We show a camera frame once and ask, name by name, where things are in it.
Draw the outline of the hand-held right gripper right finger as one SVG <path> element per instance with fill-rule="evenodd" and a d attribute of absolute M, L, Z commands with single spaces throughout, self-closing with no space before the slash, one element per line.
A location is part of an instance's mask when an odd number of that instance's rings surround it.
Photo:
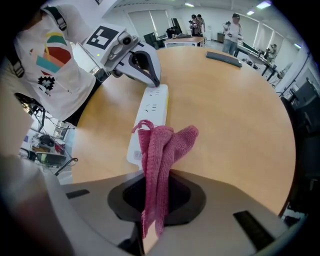
<path fill-rule="evenodd" d="M 288 227 L 233 185 L 184 171 L 173 174 L 199 185 L 206 203 L 190 223 L 165 227 L 150 256 L 275 256 L 302 228 L 300 221 Z"/>

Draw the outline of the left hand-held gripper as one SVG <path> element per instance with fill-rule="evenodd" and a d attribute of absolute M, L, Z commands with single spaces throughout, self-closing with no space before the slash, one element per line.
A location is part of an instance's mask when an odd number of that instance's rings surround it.
<path fill-rule="evenodd" d="M 101 69 L 114 77 L 124 74 L 148 87 L 159 87 L 161 64 L 156 49 L 142 44 L 125 27 L 103 23 L 80 45 Z"/>

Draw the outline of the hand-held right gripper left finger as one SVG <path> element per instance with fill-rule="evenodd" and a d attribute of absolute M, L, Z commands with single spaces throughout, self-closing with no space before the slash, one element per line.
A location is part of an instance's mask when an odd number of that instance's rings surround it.
<path fill-rule="evenodd" d="M 53 211 L 75 256 L 143 256 L 143 174 L 60 185 L 44 174 Z"/>

